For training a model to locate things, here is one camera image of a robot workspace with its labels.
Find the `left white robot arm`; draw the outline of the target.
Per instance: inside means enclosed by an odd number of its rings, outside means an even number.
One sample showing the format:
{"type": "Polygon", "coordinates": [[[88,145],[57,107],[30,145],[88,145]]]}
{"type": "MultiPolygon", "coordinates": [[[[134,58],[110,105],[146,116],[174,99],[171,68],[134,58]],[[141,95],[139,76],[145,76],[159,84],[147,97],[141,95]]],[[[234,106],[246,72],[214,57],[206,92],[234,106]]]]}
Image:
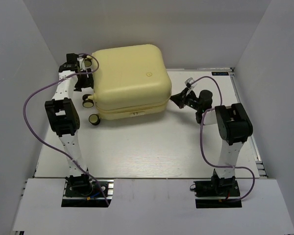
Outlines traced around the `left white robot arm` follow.
{"type": "Polygon", "coordinates": [[[59,137],[64,152],[69,155],[69,175],[66,177],[69,187],[82,195],[89,195],[93,192],[94,183],[86,174],[88,168],[78,142],[80,119],[72,101],[78,72],[78,65],[64,63],[60,66],[60,82],[52,99],[45,102],[45,110],[52,131],[59,137]]]}

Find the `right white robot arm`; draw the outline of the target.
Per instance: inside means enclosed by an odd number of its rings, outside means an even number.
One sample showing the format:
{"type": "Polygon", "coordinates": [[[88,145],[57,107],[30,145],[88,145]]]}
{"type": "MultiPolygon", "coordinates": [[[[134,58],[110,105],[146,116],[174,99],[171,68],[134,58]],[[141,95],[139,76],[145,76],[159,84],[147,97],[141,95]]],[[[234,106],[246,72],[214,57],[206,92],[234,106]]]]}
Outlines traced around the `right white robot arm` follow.
{"type": "Polygon", "coordinates": [[[252,175],[252,183],[255,183],[255,175],[251,169],[237,166],[240,150],[253,133],[253,126],[241,103],[212,107],[213,94],[210,91],[203,90],[199,96],[196,96],[193,91],[188,91],[187,88],[179,94],[172,95],[170,100],[180,109],[188,106],[196,110],[196,121],[200,124],[200,150],[204,161],[214,168],[211,188],[215,194],[223,195],[234,186],[236,169],[248,170],[252,175]],[[203,127],[208,125],[204,121],[207,115],[212,115],[222,139],[217,164],[208,162],[203,150],[203,127]]]}

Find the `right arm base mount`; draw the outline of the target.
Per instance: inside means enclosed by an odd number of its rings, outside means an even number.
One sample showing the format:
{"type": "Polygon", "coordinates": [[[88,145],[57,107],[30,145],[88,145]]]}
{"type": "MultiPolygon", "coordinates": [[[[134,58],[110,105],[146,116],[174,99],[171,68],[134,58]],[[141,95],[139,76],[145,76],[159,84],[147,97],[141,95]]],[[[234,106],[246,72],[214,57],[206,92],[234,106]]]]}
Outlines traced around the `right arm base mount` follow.
{"type": "Polygon", "coordinates": [[[215,191],[211,181],[194,181],[190,185],[190,191],[195,193],[197,209],[232,209],[241,208],[241,195],[238,182],[225,191],[215,191]]]}

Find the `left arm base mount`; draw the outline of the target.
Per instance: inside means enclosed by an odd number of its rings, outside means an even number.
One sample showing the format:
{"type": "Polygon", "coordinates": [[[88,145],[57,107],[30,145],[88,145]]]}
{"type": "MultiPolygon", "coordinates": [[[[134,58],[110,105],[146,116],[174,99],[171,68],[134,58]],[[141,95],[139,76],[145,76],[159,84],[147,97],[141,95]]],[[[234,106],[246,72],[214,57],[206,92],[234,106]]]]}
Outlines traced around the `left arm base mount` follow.
{"type": "Polygon", "coordinates": [[[62,204],[63,208],[107,208],[108,204],[101,191],[103,191],[108,203],[113,197],[114,180],[99,180],[99,185],[91,180],[90,187],[76,189],[67,181],[65,183],[62,204]]]}

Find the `yellow suitcase with black lining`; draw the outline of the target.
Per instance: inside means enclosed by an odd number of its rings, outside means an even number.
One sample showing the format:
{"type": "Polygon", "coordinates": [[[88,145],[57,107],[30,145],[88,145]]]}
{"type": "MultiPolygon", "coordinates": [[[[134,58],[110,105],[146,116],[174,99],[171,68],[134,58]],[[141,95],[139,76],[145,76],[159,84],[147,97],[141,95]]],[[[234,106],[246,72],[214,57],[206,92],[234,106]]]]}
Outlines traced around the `yellow suitcase with black lining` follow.
{"type": "Polygon", "coordinates": [[[172,82],[161,50],[152,44],[102,49],[93,73],[94,93],[83,96],[83,107],[95,107],[92,125],[100,121],[160,113],[167,107],[172,82]]]}

